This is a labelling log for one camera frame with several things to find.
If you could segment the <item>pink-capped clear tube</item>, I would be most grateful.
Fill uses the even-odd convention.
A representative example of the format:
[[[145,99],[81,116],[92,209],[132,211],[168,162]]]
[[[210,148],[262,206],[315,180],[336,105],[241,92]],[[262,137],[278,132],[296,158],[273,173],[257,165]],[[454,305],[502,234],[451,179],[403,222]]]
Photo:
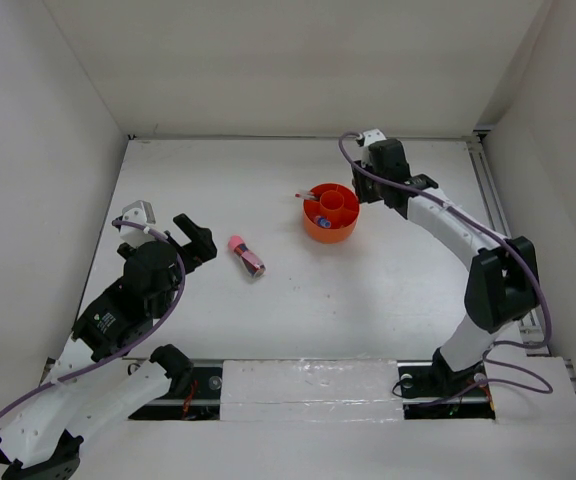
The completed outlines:
[[[237,256],[253,279],[259,278],[265,273],[264,262],[248,248],[240,236],[231,236],[228,241],[228,248]]]

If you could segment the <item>orange round desk organizer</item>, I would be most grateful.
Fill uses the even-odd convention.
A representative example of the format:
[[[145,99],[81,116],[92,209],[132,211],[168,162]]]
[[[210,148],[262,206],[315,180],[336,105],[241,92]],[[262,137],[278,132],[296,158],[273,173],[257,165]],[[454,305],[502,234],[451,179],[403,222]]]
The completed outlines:
[[[305,199],[302,203],[306,233],[323,244],[336,244],[349,238],[360,214],[355,193],[336,183],[317,185],[310,192],[315,199]]]

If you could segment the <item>red and white pen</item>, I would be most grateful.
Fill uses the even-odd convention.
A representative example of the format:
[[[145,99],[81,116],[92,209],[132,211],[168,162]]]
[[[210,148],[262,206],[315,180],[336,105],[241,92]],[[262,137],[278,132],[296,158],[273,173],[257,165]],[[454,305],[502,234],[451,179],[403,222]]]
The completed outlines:
[[[313,193],[312,191],[298,191],[295,194],[296,198],[302,199],[302,200],[310,200],[310,201],[318,201],[319,200],[319,196],[316,195],[315,193]]]

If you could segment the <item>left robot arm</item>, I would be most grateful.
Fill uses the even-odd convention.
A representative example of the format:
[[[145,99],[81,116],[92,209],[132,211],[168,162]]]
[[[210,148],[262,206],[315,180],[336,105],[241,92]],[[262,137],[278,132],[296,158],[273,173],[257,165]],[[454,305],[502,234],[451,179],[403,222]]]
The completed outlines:
[[[42,383],[8,405],[16,417],[0,429],[5,479],[69,479],[83,445],[115,421],[166,395],[192,400],[193,363],[177,347],[156,348],[139,368],[98,400],[106,368],[159,329],[178,305],[188,274],[214,259],[212,232],[179,214],[179,244],[131,208],[113,220],[123,273],[74,322],[61,355]]]

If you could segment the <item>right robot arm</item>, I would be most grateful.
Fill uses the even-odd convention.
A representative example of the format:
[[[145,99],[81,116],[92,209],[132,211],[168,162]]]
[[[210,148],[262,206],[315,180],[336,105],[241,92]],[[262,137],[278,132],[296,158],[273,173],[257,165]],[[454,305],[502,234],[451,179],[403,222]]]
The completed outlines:
[[[355,135],[362,157],[351,163],[362,204],[381,202],[446,247],[468,272],[465,316],[427,367],[401,371],[393,388],[404,399],[447,403],[481,388],[483,363],[509,324],[538,307],[534,245],[507,238],[476,221],[426,174],[412,174],[401,141],[379,130]]]

